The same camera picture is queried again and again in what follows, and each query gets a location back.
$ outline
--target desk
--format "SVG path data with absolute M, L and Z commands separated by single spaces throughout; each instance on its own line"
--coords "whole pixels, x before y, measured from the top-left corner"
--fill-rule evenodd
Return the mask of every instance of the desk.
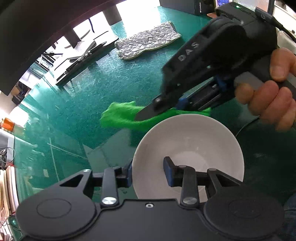
M 134 21 L 112 26 L 114 34 L 124 38 L 164 21 L 172 21 L 182 39 L 131 61 L 120 60 L 113 50 L 62 88 L 47 73 L 31 90 L 20 105 L 25 129 L 15 133 L 20 201 L 81 169 L 102 172 L 133 157 L 145 133 L 103 129 L 101 113 L 114 101 L 150 103 L 159 93 L 163 64 L 209 19 L 158 7 Z M 254 118 L 235 100 L 214 109 L 212 117 L 234 134 Z M 255 122 L 241 132 L 238 141 L 245 159 L 244 181 L 284 203 L 296 191 L 296 131 L 276 133 Z M 99 196 L 98 188 L 93 200 L 99 201 Z M 136 197 L 132 187 L 122 188 L 119 196 L 121 200 Z

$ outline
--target white bowl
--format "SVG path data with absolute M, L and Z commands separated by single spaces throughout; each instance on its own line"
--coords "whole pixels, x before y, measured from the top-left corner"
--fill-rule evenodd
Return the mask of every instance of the white bowl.
M 181 187 L 169 187 L 163 158 L 169 156 L 175 165 L 187 165 L 195 171 L 208 168 L 242 181 L 244 158 L 234 135 L 213 118 L 184 114 L 168 118 L 154 126 L 138 145 L 132 163 L 133 187 L 140 199 L 176 198 Z M 207 196 L 199 187 L 200 201 Z

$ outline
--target stack of books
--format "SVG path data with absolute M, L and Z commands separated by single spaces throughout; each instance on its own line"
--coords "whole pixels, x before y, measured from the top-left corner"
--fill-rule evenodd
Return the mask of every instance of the stack of books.
M 18 205 L 15 167 L 8 166 L 6 170 L 0 170 L 0 240 L 13 239 L 13 227 L 9 224 L 9 217 L 15 215 Z

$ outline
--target metal screw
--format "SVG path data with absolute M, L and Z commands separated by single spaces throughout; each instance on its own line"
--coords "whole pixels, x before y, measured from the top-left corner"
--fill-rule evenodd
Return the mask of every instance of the metal screw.
M 147 208 L 152 208 L 152 207 L 154 207 L 154 205 L 153 205 L 152 203 L 147 203 L 147 204 L 146 204 L 146 207 L 147 207 Z
M 196 204 L 197 199 L 195 197 L 185 197 L 183 199 L 183 203 L 188 204 L 188 205 L 193 205 Z
M 160 102 L 160 101 L 161 101 L 161 98 L 160 98 L 160 97 L 158 97 L 158 98 L 155 99 L 155 102 L 156 102 L 156 103 L 158 103 L 158 102 Z
M 105 205 L 113 205 L 117 202 L 117 199 L 114 197 L 104 197 L 102 203 Z

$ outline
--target das logo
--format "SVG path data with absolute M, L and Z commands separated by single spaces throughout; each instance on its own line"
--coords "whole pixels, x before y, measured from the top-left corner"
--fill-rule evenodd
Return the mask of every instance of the das logo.
M 199 44 L 196 43 L 196 42 L 193 42 L 193 43 L 191 44 L 191 46 L 195 49 L 195 48 L 197 48 L 197 47 L 199 46 Z M 178 57 L 178 59 L 179 59 L 180 61 L 185 60 L 185 59 L 186 59 L 186 56 L 189 55 L 191 52 L 193 52 L 193 50 L 191 50 L 191 49 L 186 49 L 185 51 L 186 51 L 186 55 L 185 55 L 185 54 L 182 54 L 182 55 L 180 55 L 180 56 Z

